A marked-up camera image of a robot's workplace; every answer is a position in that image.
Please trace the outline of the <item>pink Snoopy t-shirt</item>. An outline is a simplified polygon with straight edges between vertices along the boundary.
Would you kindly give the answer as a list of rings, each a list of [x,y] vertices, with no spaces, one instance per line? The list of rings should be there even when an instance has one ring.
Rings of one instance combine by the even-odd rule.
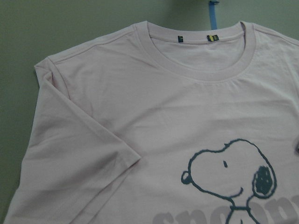
[[[144,21],[35,70],[5,223],[298,223],[298,40]]]

